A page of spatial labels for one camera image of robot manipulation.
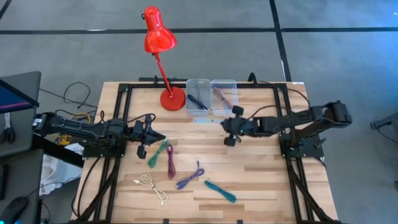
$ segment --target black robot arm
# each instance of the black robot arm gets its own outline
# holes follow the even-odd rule
[[[134,127],[129,128],[121,118],[87,124],[55,113],[42,113],[36,116],[32,129],[43,137],[61,133],[84,139],[80,143],[85,148],[83,157],[123,157],[127,141],[140,142],[137,155],[145,159],[145,145],[165,139],[165,136],[154,131],[150,125],[149,114],[146,115],[145,122],[136,121]]]
[[[224,140],[224,144],[227,146],[234,146],[236,140],[239,139],[237,136],[269,137],[286,128],[312,122],[306,128],[296,130],[297,140],[292,142],[294,145],[301,139],[310,138],[328,128],[344,128],[353,121],[346,106],[340,101],[327,103],[323,106],[312,106],[308,110],[279,118],[273,116],[242,118],[243,108],[238,106],[233,107],[233,113],[236,115],[234,118],[228,118],[221,122],[223,129],[229,133],[229,137]]]

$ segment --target green cable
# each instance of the green cable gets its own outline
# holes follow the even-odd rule
[[[208,181],[208,180],[205,180],[205,184],[206,184],[206,186],[209,187],[210,189],[213,189],[213,190],[215,190],[215,191],[218,191],[220,194],[222,194],[222,195],[223,195],[227,200],[229,200],[230,202],[232,202],[232,203],[235,203],[235,202],[236,202],[236,196],[235,196],[235,195],[233,195],[233,194],[231,194],[231,193],[229,193],[229,192],[226,192],[225,190],[221,189],[219,186],[217,186],[217,185],[211,183],[211,182]]]
[[[169,141],[164,139],[157,152],[148,160],[148,166],[152,169],[156,166],[157,156],[169,145]]]

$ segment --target wooden table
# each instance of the wooden table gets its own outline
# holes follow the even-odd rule
[[[287,85],[306,95],[303,84]],[[118,82],[104,83],[98,111],[105,112],[105,120],[113,116],[118,86]],[[158,150],[160,142],[147,147],[145,160],[136,155],[138,144],[129,143],[121,160],[112,223],[162,223],[164,218],[169,218],[171,223],[236,223],[239,219],[244,223],[295,223],[285,159],[280,155],[276,135],[270,138],[243,137],[242,143],[235,147],[224,146],[226,133],[219,124],[196,124],[185,109],[174,112],[163,109],[159,102],[161,91],[160,88],[133,90],[128,118],[144,113],[156,114],[152,127],[173,144],[177,175],[173,180],[167,177],[166,151],[159,155],[155,168],[148,167],[147,160]],[[275,104],[272,90],[263,88],[238,89],[238,97],[245,117],[262,106]],[[290,91],[289,98],[294,111],[307,109],[307,102],[299,94]],[[276,116],[276,109],[264,109],[257,116]],[[85,162],[78,192],[94,160]],[[183,190],[177,190],[176,182],[196,171],[197,161],[206,170],[205,174],[192,180]],[[310,193],[326,214],[337,219],[325,168],[312,158],[304,158],[303,163]],[[89,176],[83,192],[82,210],[97,194],[102,168],[103,159]],[[164,207],[160,206],[152,189],[133,182],[146,173],[151,174],[155,185],[169,195]],[[236,203],[230,203],[218,192],[208,189],[203,183],[205,180],[235,194]],[[305,218],[301,194],[299,197]],[[105,195],[101,218],[104,218],[107,200],[108,195]]]

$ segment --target plastic bin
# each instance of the plastic bin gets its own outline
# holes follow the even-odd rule
[[[214,87],[217,87],[224,98],[232,105],[238,105],[238,91],[235,80],[213,80],[211,81],[211,105],[213,114],[216,116],[228,116],[232,114],[232,108],[225,106],[219,96],[213,93]]]
[[[211,109],[211,83],[210,80],[205,79],[189,79],[187,80],[187,95],[185,100],[185,109],[187,109],[188,113],[191,116],[203,116],[208,115]],[[196,104],[194,104],[191,100],[188,99],[188,94],[192,95],[196,99],[198,99],[198,90],[201,98],[201,103],[205,105],[208,109],[201,110],[198,108]]]

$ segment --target black floor stripe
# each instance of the black floor stripe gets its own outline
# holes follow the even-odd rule
[[[278,41],[279,55],[280,55],[280,59],[282,61],[282,68],[284,70],[285,81],[291,82],[292,76],[290,74],[289,64],[287,63],[285,44],[284,44],[284,39],[282,37],[281,29],[280,29],[278,12],[276,9],[275,0],[269,0],[269,4],[271,5],[272,18],[274,20],[274,25],[275,25],[276,40]]]
[[[274,28],[176,28],[174,34],[233,33],[233,32],[274,32]],[[0,35],[61,35],[61,34],[146,34],[147,29],[105,29],[105,30],[0,30]]]
[[[398,27],[282,28],[282,32],[397,32]]]
[[[8,6],[11,4],[12,0],[7,0],[6,3],[4,3],[3,7],[0,10],[0,20],[3,17],[4,13],[6,13]]]

